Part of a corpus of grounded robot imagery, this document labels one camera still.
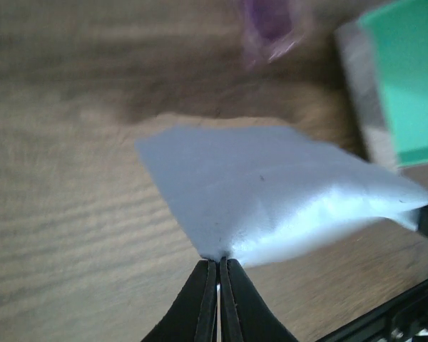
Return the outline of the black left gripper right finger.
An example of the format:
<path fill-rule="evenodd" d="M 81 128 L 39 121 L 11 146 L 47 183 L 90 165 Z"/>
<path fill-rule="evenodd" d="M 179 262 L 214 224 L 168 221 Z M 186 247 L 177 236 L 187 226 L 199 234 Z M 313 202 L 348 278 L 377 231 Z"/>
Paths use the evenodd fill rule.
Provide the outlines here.
<path fill-rule="evenodd" d="M 222 341 L 297 340 L 267 307 L 238 260 L 221 259 L 218 271 Z"/>

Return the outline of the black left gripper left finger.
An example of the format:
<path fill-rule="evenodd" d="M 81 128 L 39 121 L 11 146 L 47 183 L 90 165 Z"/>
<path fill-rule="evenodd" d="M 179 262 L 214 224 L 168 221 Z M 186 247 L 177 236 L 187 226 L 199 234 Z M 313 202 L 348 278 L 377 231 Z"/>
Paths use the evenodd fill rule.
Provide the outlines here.
<path fill-rule="evenodd" d="M 217 338 L 217 265 L 200 260 L 175 301 L 143 342 L 212 342 Z"/>

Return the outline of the light blue cleaning cloth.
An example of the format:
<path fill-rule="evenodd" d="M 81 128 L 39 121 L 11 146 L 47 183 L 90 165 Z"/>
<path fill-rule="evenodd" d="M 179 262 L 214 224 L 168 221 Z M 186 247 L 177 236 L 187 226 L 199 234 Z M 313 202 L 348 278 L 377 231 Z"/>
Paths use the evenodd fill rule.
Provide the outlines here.
<path fill-rule="evenodd" d="M 206 259 L 285 261 L 379 219 L 410 230 L 428 190 L 285 126 L 176 126 L 136 141 L 176 221 Z"/>

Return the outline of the grey hard glasses case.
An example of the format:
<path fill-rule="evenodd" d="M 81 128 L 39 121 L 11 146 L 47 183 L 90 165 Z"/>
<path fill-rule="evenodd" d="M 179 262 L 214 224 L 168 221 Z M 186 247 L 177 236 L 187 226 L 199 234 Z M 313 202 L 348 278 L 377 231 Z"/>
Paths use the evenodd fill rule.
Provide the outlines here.
<path fill-rule="evenodd" d="M 334 32 L 371 161 L 428 164 L 428 1 L 394 1 Z"/>

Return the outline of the pink transparent sunglasses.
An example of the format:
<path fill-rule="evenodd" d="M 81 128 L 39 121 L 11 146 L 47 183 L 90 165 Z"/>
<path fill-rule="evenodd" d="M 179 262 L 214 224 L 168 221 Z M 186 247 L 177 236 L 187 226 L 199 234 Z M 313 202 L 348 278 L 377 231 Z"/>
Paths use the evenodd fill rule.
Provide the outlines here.
<path fill-rule="evenodd" d="M 239 1 L 243 56 L 248 68 L 284 56 L 307 34 L 304 1 Z"/>

